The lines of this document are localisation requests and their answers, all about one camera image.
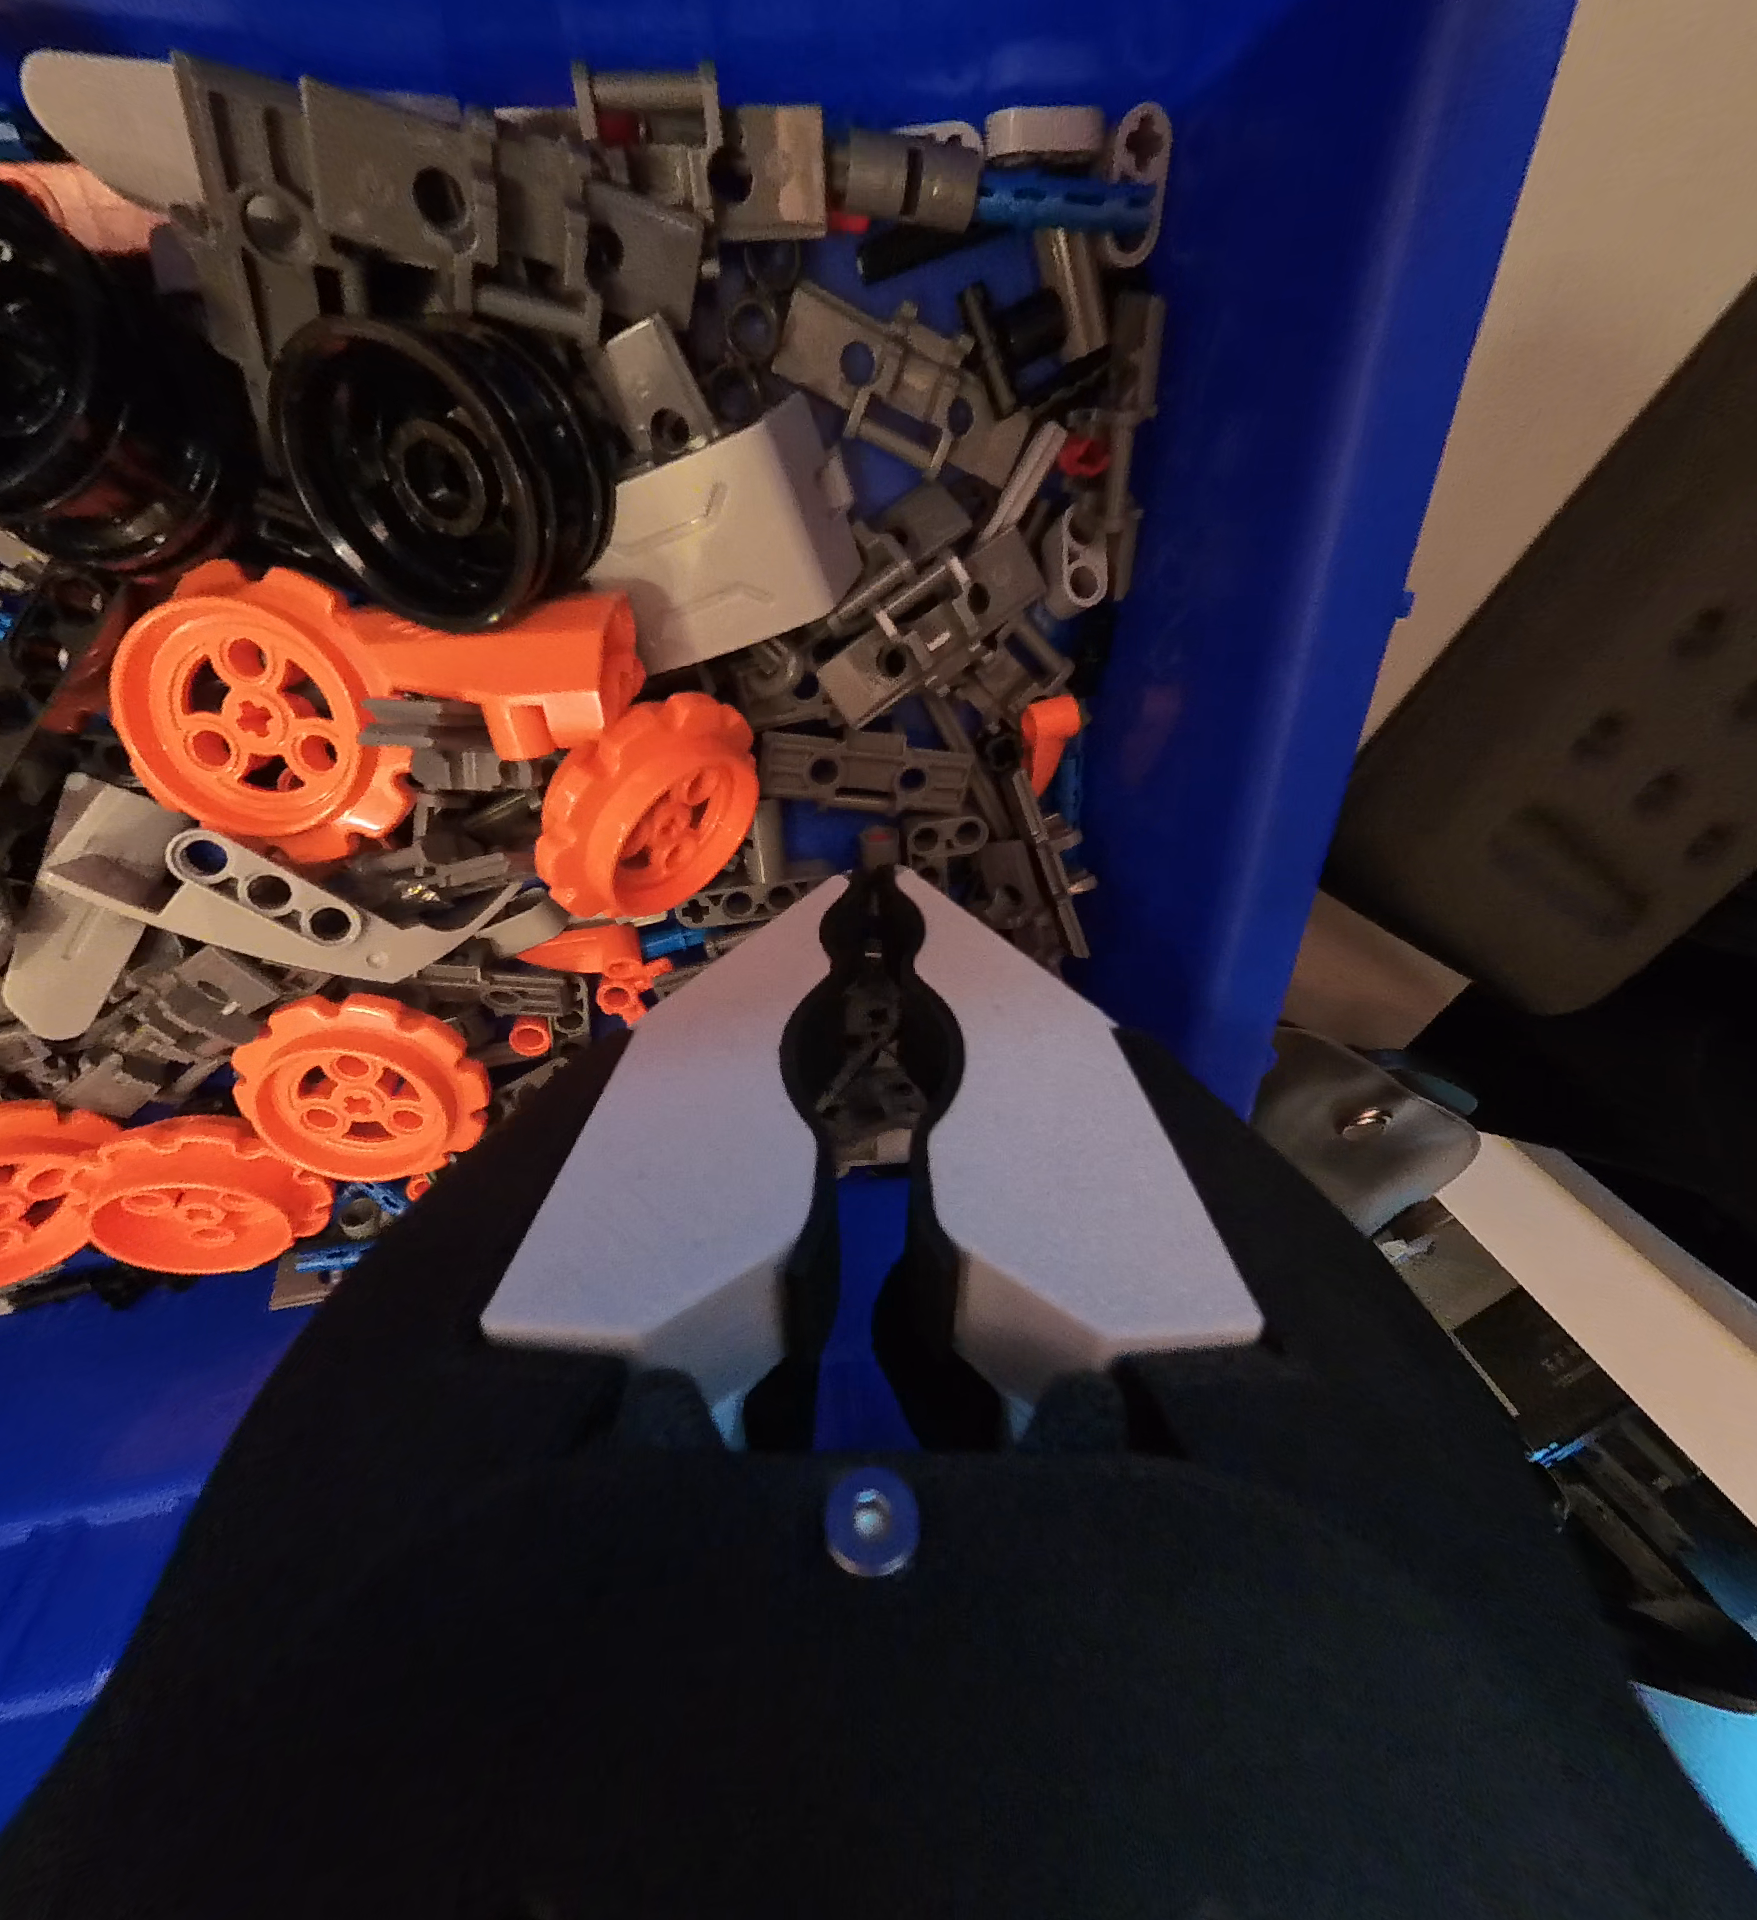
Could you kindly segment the blue plastic bin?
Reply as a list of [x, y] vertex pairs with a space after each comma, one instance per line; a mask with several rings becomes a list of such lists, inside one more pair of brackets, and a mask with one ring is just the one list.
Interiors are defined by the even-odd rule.
[[[174, 51], [523, 107], [712, 62], [858, 124], [1157, 100], [1172, 171], [1141, 547], [1086, 750], [1076, 983], [1248, 1108], [1572, 5], [0, 5], [26, 52]], [[313, 1310], [262, 1266], [0, 1316], [0, 1829]]]

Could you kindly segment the black toy wheel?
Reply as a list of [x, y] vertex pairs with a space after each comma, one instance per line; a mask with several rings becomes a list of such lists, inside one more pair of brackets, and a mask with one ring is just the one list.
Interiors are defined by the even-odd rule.
[[380, 608], [495, 633], [577, 591], [615, 531], [623, 435], [554, 348], [462, 316], [319, 316], [275, 358], [303, 514]]
[[0, 522], [54, 515], [122, 431], [117, 289], [65, 229], [0, 180]]

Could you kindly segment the white metal frame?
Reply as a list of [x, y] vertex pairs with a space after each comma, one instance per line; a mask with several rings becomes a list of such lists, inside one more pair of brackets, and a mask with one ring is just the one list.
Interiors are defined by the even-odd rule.
[[1754, 1631], [1702, 1571], [1757, 1543], [1757, 1304], [1391, 1055], [1282, 1023], [1252, 1123], [1503, 1405], [1633, 1677], [1757, 1714]]

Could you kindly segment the large orange gear wheel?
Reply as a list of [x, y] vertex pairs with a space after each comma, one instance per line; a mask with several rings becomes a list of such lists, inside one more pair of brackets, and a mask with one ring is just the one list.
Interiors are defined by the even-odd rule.
[[119, 639], [109, 720], [158, 802], [325, 867], [416, 806], [409, 750], [363, 742], [396, 692], [336, 587], [212, 562]]

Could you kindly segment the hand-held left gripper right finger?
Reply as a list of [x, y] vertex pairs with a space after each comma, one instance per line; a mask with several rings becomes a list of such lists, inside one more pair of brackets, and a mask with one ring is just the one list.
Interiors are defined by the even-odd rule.
[[993, 1453], [1060, 1379], [1254, 1349], [1261, 1306], [1115, 1022], [914, 873], [873, 914], [922, 1100], [873, 1314], [914, 1442]]

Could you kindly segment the pile of toy building pieces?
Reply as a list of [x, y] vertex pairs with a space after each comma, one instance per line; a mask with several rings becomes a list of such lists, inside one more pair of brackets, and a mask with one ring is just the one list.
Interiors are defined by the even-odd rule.
[[[495, 108], [45, 44], [18, 84], [0, 180], [117, 289], [129, 403], [82, 493], [0, 522], [0, 1100], [242, 1117], [231, 1055], [275, 1012], [375, 995], [465, 1039], [486, 1136], [837, 878], [830, 828], [1043, 965], [1086, 955], [1076, 737], [1141, 538], [1159, 104], [858, 124], [728, 100], [712, 62], [574, 62], [569, 99]], [[356, 587], [268, 431], [319, 316], [498, 321], [574, 365], [623, 435], [577, 591], [441, 633]], [[109, 668], [212, 562], [336, 587], [390, 669], [363, 742], [409, 750], [417, 798], [389, 837], [303, 867], [141, 785]], [[753, 828], [672, 913], [577, 921], [535, 867], [546, 788], [687, 692], [753, 727]], [[275, 1306], [474, 1148], [332, 1181]]]

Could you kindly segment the black perforated pad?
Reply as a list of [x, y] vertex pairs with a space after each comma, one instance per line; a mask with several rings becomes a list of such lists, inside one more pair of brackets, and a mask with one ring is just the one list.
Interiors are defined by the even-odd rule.
[[1323, 891], [1537, 1016], [1757, 870], [1757, 273], [1357, 757]]

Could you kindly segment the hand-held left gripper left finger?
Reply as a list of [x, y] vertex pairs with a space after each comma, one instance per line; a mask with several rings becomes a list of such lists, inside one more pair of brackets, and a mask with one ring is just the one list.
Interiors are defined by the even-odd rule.
[[820, 1141], [779, 1044], [830, 973], [822, 881], [667, 995], [481, 1314], [493, 1343], [612, 1355], [697, 1379], [731, 1446], [748, 1390], [787, 1355], [779, 1280], [816, 1201]]

